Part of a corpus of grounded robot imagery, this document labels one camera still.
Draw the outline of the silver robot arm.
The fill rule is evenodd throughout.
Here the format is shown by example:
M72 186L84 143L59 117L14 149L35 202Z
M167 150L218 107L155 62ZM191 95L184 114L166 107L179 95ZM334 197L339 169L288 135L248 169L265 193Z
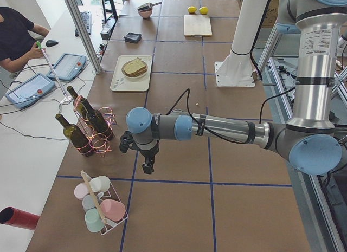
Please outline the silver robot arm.
M126 116L121 152L137 150L143 171L152 173L162 139L189 140L211 135L236 144L256 144L276 152L308 175L334 169L343 150L329 121L339 31L346 22L346 0L280 0L277 28L299 33L300 45L292 117L283 125L258 124L170 110L151 114L137 107Z

